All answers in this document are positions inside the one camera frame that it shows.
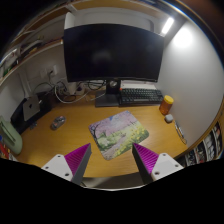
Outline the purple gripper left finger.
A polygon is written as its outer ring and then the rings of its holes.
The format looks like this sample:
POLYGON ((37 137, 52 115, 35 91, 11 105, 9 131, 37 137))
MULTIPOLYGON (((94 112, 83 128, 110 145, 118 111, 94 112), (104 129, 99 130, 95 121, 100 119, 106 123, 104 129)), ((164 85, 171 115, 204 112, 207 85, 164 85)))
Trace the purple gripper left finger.
POLYGON ((91 144, 88 143, 67 155, 55 155, 42 169, 76 185, 80 185, 91 153, 91 144))

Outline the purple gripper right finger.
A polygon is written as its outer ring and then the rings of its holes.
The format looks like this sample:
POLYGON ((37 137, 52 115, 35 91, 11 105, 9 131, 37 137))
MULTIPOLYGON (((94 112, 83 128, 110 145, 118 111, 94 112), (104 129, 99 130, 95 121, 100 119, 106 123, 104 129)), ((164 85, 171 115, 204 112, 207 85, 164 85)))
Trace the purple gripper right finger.
POLYGON ((137 143, 132 145, 132 154, 144 184, 159 180, 183 168, 167 153, 157 154, 137 143))

